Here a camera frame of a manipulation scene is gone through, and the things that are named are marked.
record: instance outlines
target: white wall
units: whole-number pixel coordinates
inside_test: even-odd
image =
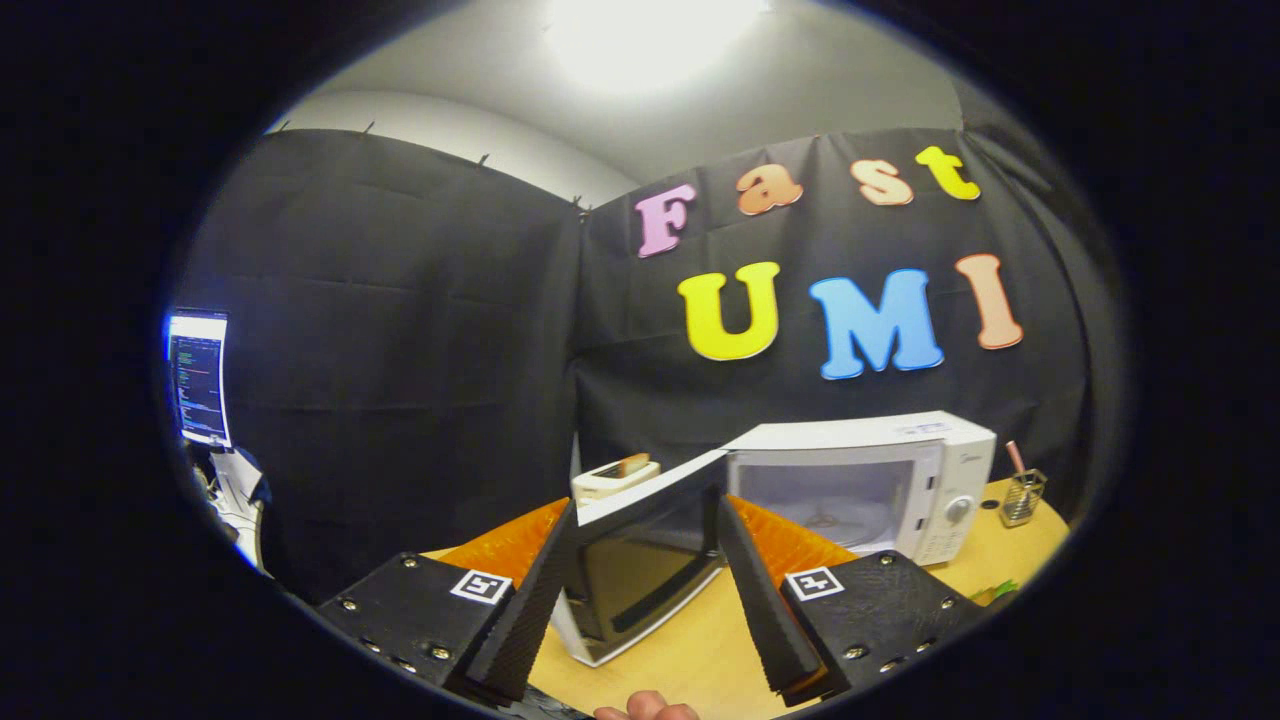
[[[364,131],[479,161],[552,195],[600,206],[640,183],[593,156],[529,126],[476,108],[407,92],[348,91],[316,95],[296,105],[268,132]]]

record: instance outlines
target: yellow letter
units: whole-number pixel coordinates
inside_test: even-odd
[[[863,197],[877,205],[906,205],[915,197],[911,186],[897,177],[897,168],[884,160],[859,160],[849,167],[849,174],[863,183]]]
[[[1000,258],[983,252],[956,260],[956,269],[969,278],[973,295],[978,299],[978,314],[982,316],[982,332],[978,345],[986,350],[1011,347],[1023,341],[1023,327],[1014,322],[1005,297],[1005,286],[1000,283]]]
[[[800,200],[804,187],[791,179],[782,165],[760,165],[737,178],[737,209],[748,215],[759,215],[780,205]]]
[[[707,273],[680,283],[676,292],[685,297],[685,319],[689,325],[689,345],[709,360],[742,360],[764,352],[778,337],[778,301],[773,293],[773,275],[777,263],[753,263],[733,274],[746,284],[746,299],[751,307],[751,327],[746,332],[724,332],[721,315],[719,290],[724,275]]]
[[[947,155],[937,145],[931,145],[920,151],[915,156],[915,161],[929,168],[933,173],[933,179],[938,181],[942,190],[947,192],[951,197],[957,200],[977,200],[982,190],[977,183],[965,182],[956,172],[956,168],[963,168],[964,163],[960,158],[955,155]]]

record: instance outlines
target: green object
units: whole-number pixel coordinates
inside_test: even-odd
[[[991,600],[995,601],[997,597],[1005,594],[1006,592],[1014,592],[1015,589],[1018,589],[1018,583],[1015,583],[1012,579],[1009,579],[993,588],[987,588],[984,591],[973,593],[972,596],[969,596],[969,600],[977,601],[979,597],[982,597],[983,593],[989,592],[993,593],[991,596]]]
[[[1000,597],[1006,592],[1014,592],[1015,589],[1018,589],[1018,583],[1015,583],[1011,579],[1005,580],[1004,583],[1000,584],[1000,587],[996,588],[996,597]]]

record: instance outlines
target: monitor screen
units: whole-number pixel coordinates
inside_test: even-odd
[[[227,315],[178,310],[169,316],[169,384],[182,436],[192,442],[232,447],[223,392]]]

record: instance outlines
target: ceiling light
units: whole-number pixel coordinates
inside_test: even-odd
[[[556,0],[547,36],[576,79],[626,95],[707,69],[767,9],[760,0]]]

